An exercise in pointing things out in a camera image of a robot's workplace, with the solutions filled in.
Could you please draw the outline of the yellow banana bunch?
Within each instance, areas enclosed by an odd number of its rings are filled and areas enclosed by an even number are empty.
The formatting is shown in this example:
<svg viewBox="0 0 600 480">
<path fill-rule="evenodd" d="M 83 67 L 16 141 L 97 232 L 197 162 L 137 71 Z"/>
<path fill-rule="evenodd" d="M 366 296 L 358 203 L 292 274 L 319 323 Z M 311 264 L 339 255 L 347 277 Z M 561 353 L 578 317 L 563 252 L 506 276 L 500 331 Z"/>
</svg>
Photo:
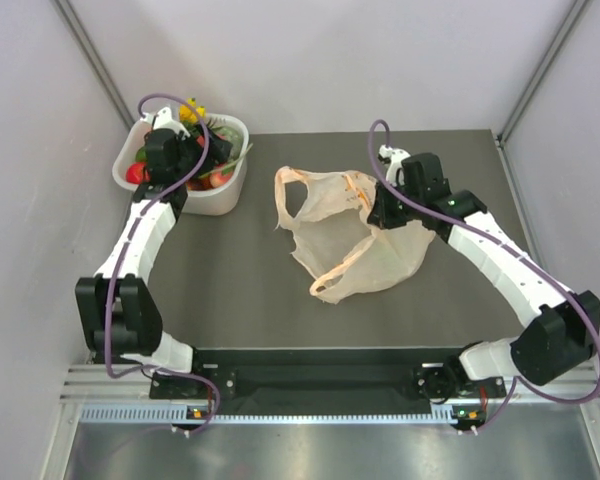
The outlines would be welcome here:
<svg viewBox="0 0 600 480">
<path fill-rule="evenodd" d="M 190 97 L 186 104 L 179 108 L 179 120 L 183 124 L 196 124 L 206 117 L 206 109 L 199 105 L 195 98 Z"/>
</svg>

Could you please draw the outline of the translucent orange plastic bag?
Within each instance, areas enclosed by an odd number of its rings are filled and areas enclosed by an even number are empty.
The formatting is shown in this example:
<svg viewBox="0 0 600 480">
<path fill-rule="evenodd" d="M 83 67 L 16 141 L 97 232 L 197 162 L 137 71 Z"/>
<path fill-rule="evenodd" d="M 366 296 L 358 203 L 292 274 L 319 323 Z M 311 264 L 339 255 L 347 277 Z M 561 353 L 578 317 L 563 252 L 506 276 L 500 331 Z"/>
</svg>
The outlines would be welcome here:
<svg viewBox="0 0 600 480">
<path fill-rule="evenodd" d="M 330 304 L 394 287 L 414 276 L 434 233 L 419 221 L 382 230 L 367 223 L 376 181 L 354 170 L 316 173 L 288 166 L 274 177 L 277 226 L 312 276 L 309 293 Z"/>
</svg>

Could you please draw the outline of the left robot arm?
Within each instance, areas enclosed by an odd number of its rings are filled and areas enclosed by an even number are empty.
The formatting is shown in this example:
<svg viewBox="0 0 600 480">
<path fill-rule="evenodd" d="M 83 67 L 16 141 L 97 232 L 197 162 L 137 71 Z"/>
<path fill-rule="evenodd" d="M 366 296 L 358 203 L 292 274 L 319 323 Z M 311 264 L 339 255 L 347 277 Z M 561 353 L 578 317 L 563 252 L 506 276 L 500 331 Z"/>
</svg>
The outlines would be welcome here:
<svg viewBox="0 0 600 480">
<path fill-rule="evenodd" d="M 113 378 L 121 358 L 134 369 L 159 369 L 185 396 L 206 387 L 193 347 L 176 340 L 149 290 L 148 281 L 167 235 L 186 210 L 191 181 L 229 167 L 232 144 L 207 124 L 153 127 L 144 137 L 143 179 L 133 193 L 127 223 L 107 260 L 75 286 L 87 347 L 100 354 Z"/>
</svg>

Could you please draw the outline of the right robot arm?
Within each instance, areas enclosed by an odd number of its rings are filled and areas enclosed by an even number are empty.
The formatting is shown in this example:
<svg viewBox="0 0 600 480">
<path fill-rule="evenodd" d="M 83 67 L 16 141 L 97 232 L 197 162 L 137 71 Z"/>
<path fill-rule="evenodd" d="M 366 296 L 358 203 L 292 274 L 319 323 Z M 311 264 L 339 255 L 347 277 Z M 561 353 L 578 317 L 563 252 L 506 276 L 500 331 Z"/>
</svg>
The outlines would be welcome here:
<svg viewBox="0 0 600 480">
<path fill-rule="evenodd" d="M 595 294 L 576 294 L 556 281 L 507 236 L 475 194 L 452 192 L 437 155 L 383 145 L 378 159 L 386 173 L 376 185 L 369 223 L 383 230 L 413 223 L 434 232 L 494 286 L 524 328 L 514 339 L 465 348 L 446 372 L 454 393 L 470 395 L 491 377 L 520 376 L 544 386 L 597 354 Z"/>
</svg>

